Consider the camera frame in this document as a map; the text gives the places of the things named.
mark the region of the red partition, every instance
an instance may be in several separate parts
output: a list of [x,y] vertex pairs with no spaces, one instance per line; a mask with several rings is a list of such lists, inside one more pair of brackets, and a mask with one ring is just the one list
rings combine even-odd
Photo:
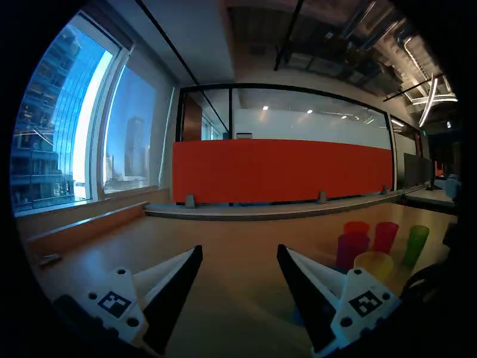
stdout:
[[392,185],[388,149],[302,140],[174,143],[174,201],[202,203],[310,200],[373,193]]

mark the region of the desk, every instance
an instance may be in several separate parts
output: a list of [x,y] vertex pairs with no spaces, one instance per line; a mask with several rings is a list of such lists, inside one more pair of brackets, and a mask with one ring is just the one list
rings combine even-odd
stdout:
[[455,203],[453,202],[452,198],[448,197],[445,194],[445,190],[416,190],[412,193],[407,193],[405,198],[408,200],[418,201],[418,202],[426,202],[431,204],[437,205],[444,205],[449,207],[454,207]]
[[[125,266],[133,273],[203,245],[203,262],[169,344],[168,357],[274,356],[309,358],[306,330],[293,324],[293,298],[276,259],[283,243],[323,264],[333,264],[337,238],[347,221],[399,224],[391,256],[404,255],[411,226],[430,228],[415,270],[441,260],[441,241],[452,215],[382,203],[354,211],[276,221],[216,222],[141,217],[66,254],[36,275],[54,299],[77,294],[107,272]],[[399,272],[399,291],[410,272]]]

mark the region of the glass building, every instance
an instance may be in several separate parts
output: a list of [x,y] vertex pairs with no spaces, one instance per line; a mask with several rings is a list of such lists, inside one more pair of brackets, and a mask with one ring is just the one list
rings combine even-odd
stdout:
[[86,92],[105,53],[101,45],[68,24],[33,73],[12,144],[10,181],[15,211],[91,197],[85,192],[84,165],[79,168],[82,176],[75,174],[73,157],[78,122],[88,110],[83,108]]

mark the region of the skyscraper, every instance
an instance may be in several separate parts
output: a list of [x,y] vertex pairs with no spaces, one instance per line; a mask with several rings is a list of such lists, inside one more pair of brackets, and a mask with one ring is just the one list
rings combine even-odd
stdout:
[[131,117],[126,124],[126,144],[124,148],[124,175],[143,176],[144,172],[144,119]]
[[103,54],[103,47],[68,24],[43,55],[16,119],[10,166],[14,210],[76,200],[76,127]]
[[106,156],[105,167],[106,167],[106,181],[114,179],[114,156]]

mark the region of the pink cup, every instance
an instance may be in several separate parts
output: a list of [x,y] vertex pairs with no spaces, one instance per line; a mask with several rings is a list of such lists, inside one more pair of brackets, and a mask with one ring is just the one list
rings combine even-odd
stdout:
[[398,232],[399,225],[395,223],[379,223],[376,225],[373,251],[388,254]]
[[345,270],[353,268],[354,259],[368,250],[369,237],[363,233],[343,234],[338,238],[336,266]]

